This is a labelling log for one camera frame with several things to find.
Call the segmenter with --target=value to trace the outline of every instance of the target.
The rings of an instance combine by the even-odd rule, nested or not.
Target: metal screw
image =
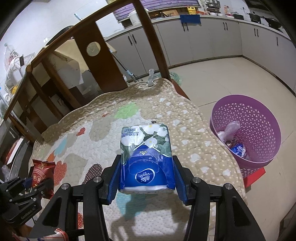
[[[194,183],[200,183],[201,182],[201,179],[199,177],[194,177],[194,178],[192,178],[192,181]]]
[[[231,185],[230,183],[226,183],[225,187],[226,187],[226,189],[230,190],[233,188],[233,185]]]
[[[98,182],[102,181],[102,178],[101,178],[101,177],[95,177],[95,178],[93,179],[93,181],[94,181],[95,183],[98,183]]]
[[[68,189],[69,186],[70,185],[68,183],[64,183],[64,184],[62,184],[62,189],[66,190],[66,189]]]

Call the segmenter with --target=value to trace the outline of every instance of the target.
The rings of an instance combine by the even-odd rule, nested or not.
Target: round hole in headboard
[[[101,50],[101,46],[98,42],[91,42],[86,47],[86,52],[89,56],[93,57],[96,56]]]

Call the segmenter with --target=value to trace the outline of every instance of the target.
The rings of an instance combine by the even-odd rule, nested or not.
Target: red snack bag
[[[39,161],[33,159],[34,169],[32,173],[33,181],[32,187],[36,187],[40,182],[46,178],[54,178],[55,162]],[[53,196],[53,190],[45,194],[45,198],[50,199]]]

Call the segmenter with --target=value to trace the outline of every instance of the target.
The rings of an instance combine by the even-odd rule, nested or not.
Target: purple plastic basket
[[[240,122],[235,136],[250,158],[248,161],[233,153],[245,178],[272,161],[281,145],[281,131],[265,105],[244,95],[225,96],[213,107],[210,128],[216,136],[232,121]]]

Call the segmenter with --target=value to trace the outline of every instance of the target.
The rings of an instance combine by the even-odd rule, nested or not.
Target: patterned bedspread
[[[54,190],[62,183],[79,185],[101,174],[120,154],[123,126],[164,123],[169,128],[172,154],[194,176],[210,184],[234,185],[246,200],[240,169],[229,150],[214,136],[197,107],[178,95],[166,79],[153,87],[139,82],[125,90],[98,96],[72,111],[35,142],[32,158],[56,162]],[[48,203],[43,199],[42,205]],[[79,227],[83,227],[82,204]],[[117,193],[104,214],[112,240],[182,240],[189,217],[186,207],[173,193]],[[215,205],[211,204],[209,235],[214,235]]]

